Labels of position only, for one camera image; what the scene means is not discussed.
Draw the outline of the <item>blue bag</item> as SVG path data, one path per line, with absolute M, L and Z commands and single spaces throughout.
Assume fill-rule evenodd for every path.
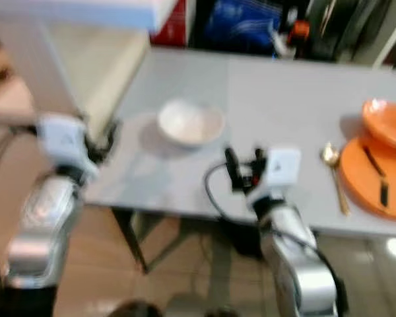
M 281 13 L 282 6 L 271 0 L 214 0 L 202 42 L 213 50 L 270 55 Z

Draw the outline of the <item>small orange item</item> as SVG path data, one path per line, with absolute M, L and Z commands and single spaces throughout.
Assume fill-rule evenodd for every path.
M 310 27 L 309 21 L 306 21 L 305 19 L 298 19 L 291 24 L 286 39 L 288 39 L 288 41 L 291 43 L 306 42 L 306 40 L 310 38 L 311 30 L 312 28 Z

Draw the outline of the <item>white counter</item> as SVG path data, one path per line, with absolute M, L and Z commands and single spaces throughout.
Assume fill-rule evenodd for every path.
M 178 0 L 0 0 L 0 44 L 41 112 L 110 118 Z

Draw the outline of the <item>red box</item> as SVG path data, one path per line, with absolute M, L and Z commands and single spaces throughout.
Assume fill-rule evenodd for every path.
M 168 20 L 162 25 L 162 29 L 158 33 L 150 37 L 150 42 L 154 46 L 179 46 L 179 48 L 186 48 L 189 42 L 193 17 L 193 1 L 177 0 Z

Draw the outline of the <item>white bowl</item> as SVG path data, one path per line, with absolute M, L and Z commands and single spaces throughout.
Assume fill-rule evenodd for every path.
M 227 127 L 227 118 L 223 109 L 213 104 L 173 98 L 162 104 L 155 123 L 169 142 L 195 148 L 217 140 Z

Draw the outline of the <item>black knife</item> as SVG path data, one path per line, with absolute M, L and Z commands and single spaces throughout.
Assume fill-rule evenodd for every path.
M 375 170 L 376 174 L 378 175 L 379 183 L 380 183 L 380 189 L 379 189 L 379 202 L 380 205 L 383 208 L 388 208 L 389 203 L 390 203 L 390 185 L 388 184 L 388 181 L 386 179 L 385 172 L 383 169 L 380 167 L 378 162 L 376 161 L 376 158 L 373 156 L 370 148 L 366 145 L 363 145 L 363 151 L 368 159 L 370 165 L 373 167 Z

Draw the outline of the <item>gold spoon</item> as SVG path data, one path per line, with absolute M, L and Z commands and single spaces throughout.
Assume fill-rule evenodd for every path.
M 334 187 L 337 193 L 337 200 L 340 212 L 348 217 L 350 215 L 350 208 L 348 206 L 348 198 L 344 194 L 342 182 L 338 175 L 338 166 L 340 163 L 340 152 L 338 148 L 331 143 L 327 143 L 321 150 L 321 160 L 325 166 L 328 167 L 333 177 Z

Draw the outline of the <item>black bag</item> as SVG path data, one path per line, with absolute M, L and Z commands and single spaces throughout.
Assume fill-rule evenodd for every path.
M 338 61 L 373 42 L 392 0 L 312 0 L 307 58 Z

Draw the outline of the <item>grey metal table frame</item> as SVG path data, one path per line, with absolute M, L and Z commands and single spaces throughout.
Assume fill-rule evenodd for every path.
M 167 308 L 208 315 L 231 307 L 234 253 L 216 221 L 134 209 L 112 214 L 143 277 L 171 277 L 185 286 Z

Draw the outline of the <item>orange bowl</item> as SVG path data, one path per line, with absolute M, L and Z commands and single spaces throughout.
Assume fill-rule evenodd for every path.
M 361 114 L 370 135 L 396 151 L 396 102 L 369 99 L 363 103 Z

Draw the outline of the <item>orange plate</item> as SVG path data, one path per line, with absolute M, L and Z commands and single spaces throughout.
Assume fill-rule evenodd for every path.
M 390 185 L 388 208 L 380 205 L 380 181 L 366 158 L 363 145 L 370 148 Z M 350 199 L 363 211 L 396 221 L 396 151 L 369 135 L 349 140 L 342 150 L 339 166 Z

